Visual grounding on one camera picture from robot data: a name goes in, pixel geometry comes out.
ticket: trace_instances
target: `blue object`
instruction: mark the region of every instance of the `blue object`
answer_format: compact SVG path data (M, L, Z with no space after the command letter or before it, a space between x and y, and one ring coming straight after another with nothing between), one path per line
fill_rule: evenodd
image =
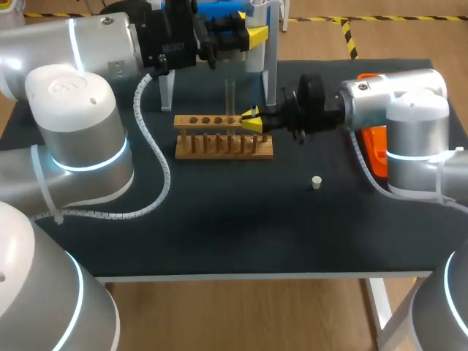
M244 1L215 1L215 2L199 2L198 12L212 19L213 17L219 18L229 15L232 12L247 10L249 2Z

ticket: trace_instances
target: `small white cap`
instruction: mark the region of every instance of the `small white cap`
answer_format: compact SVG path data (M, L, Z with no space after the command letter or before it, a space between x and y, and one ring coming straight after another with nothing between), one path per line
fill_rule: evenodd
M319 189L320 185L322 184L322 179L318 175L312 177L312 188Z
M116 97L103 77L64 64L31 71L26 94L37 124L51 132L88 129L116 108Z

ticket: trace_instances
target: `wooden peg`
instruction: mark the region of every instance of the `wooden peg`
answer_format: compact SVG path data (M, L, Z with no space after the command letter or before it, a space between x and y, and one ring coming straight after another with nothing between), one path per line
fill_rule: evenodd
M221 150L221 135L216 134L216 153L218 154Z
M182 136L182 143L186 143L187 142L187 129L183 128L181 130L181 136Z
M195 137L195 134L192 134L190 139L192 140L192 153L194 154L197 152L197 146L195 144L197 142L197 138Z
M227 136L227 152L230 154L233 152L233 136Z
M252 138L252 153L255 154L257 152L257 143L258 143L258 136L254 135Z
M203 133L203 152L208 152L208 133Z
M241 135L241 154L244 153L246 147L246 136L244 134Z

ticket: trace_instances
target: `white spiral cable wrap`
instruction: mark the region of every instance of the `white spiral cable wrap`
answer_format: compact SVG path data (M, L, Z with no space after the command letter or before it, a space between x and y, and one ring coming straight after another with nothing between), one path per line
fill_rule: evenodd
M133 111L135 113L135 118L137 120L137 124L140 127L140 131L142 132L143 136L145 137L146 141L150 145L151 149L153 150L154 154L156 155L159 163L161 164L162 171L164 173L164 186L162 187L162 191L153 201L151 204L147 205L145 208L141 208L138 211L134 212L127 212L125 214L113 214L109 212L98 212L98 211L87 211L87 210L80 210L80 209L64 209L60 211L62 216L81 216L81 217L88 217L88 218L95 218L95 219L110 219L110 220L119 220L119 219L132 219L144 216L151 211L153 211L156 207L161 205L162 201L166 198L169 188L170 188L170 170L167 161L162 154L159 146L154 141L151 133L148 131L146 127L145 121L143 120L143 116L141 114L140 108L140 101L141 96L146 88L146 86L153 80L153 78L147 74L138 84L138 87L135 91L135 95L133 98ZM39 214L37 216L32 217L32 220L38 220L45 217L50 217L52 214L50 212L46 212L43 214Z
M389 192L388 190L383 189L375 181L374 177L372 176L370 170L367 167L366 161L364 160L364 157L363 157L363 155L361 153L361 149L359 148L358 140L356 139L356 134L354 132L350 132L350 137L351 137L352 146L354 147L356 156L358 157L359 164L361 165L361 167L363 169L363 172L367 177L367 180L369 181L370 184L372 184L372 186L380 194L382 194L382 195L384 195L386 197L390 197L390 198L395 199L395 200L418 201L418 202L421 202L421 203L439 203L441 205L451 207L451 208L455 208L455 209L457 209L459 211L462 211L462 212L468 214L468 207L463 206L463 205L461 205L461 204L459 204L456 201L451 200L451 199L447 199L446 201L443 201L443 202L440 202L438 200L417 200L417 199L411 199L411 198L408 198L408 197L399 196L399 195L396 195L396 194L394 194L392 192Z

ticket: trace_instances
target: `orange object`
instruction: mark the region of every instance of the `orange object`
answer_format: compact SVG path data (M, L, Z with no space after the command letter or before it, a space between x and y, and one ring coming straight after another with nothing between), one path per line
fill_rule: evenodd
M377 73L363 73L358 79L374 77ZM387 127L363 129L363 139L373 174L387 178Z

